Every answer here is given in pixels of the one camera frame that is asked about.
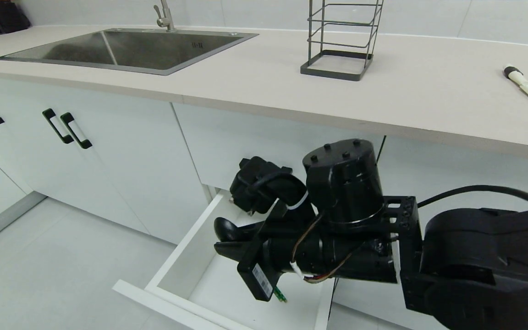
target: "countertop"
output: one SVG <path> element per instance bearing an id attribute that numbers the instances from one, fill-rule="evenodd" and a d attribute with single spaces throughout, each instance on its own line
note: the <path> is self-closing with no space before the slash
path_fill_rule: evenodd
<path id="1" fill-rule="evenodd" d="M 0 35 L 0 56 L 116 27 L 32 27 Z M 90 88 L 528 157 L 528 96 L 504 78 L 501 70 L 512 63 L 528 78 L 526 45 L 379 35 L 374 62 L 361 81 L 350 82 L 299 73 L 307 59 L 307 32 L 201 29 L 260 35 L 165 77 L 0 61 L 0 78 Z M 333 33 L 331 38 L 352 41 L 360 35 Z"/>

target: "sink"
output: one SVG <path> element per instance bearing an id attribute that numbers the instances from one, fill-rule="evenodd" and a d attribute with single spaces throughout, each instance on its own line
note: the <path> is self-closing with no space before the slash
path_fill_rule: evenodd
<path id="1" fill-rule="evenodd" d="M 22 50 L 2 56 L 0 60 L 100 67 L 166 76 L 256 35 L 108 29 Z"/>

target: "kitchen faucet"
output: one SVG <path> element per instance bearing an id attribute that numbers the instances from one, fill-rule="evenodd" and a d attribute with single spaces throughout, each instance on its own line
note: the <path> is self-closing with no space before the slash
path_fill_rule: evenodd
<path id="1" fill-rule="evenodd" d="M 160 2 L 162 3 L 162 12 L 164 13 L 164 17 L 160 15 L 159 7 L 154 5 L 154 10 L 158 14 L 156 24 L 161 28 L 166 28 L 167 31 L 174 31 L 174 22 L 172 21 L 172 14 L 170 13 L 170 8 L 168 8 L 166 0 L 160 0 Z"/>

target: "label sticker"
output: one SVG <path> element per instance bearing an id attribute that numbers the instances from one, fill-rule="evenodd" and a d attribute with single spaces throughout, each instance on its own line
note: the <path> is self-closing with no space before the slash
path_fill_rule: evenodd
<path id="1" fill-rule="evenodd" d="M 260 265 L 256 264 L 254 266 L 254 269 L 252 269 L 252 274 L 254 274 L 254 276 L 256 277 L 258 284 L 260 284 L 260 288 L 262 288 L 266 296 L 270 297 L 270 295 L 272 295 L 272 285 L 270 284 L 270 281 L 268 281 L 266 275 L 264 275 L 264 272 L 262 271 L 262 268 L 260 268 Z"/>

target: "white zip tie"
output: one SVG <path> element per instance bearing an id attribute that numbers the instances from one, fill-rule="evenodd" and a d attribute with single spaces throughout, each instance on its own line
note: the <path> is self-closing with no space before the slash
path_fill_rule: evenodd
<path id="1" fill-rule="evenodd" d="M 307 197 L 308 197 L 308 190 L 307 190 L 307 192 L 304 193 L 304 195 L 302 195 L 302 198 L 301 198 L 301 200 L 298 203 L 296 203 L 295 205 L 292 205 L 292 206 L 288 206 L 287 205 L 286 208 L 287 209 L 296 209 L 296 208 L 298 208 L 300 205 L 302 205 L 304 203 L 304 201 L 307 199 Z"/>
<path id="2" fill-rule="evenodd" d="M 293 268 L 293 270 L 295 271 L 295 273 L 300 277 L 301 280 L 304 280 L 304 275 L 303 275 L 303 272 L 300 270 L 299 266 L 297 265 L 297 262 L 293 262 L 293 263 L 289 263 L 291 265 L 291 267 Z"/>

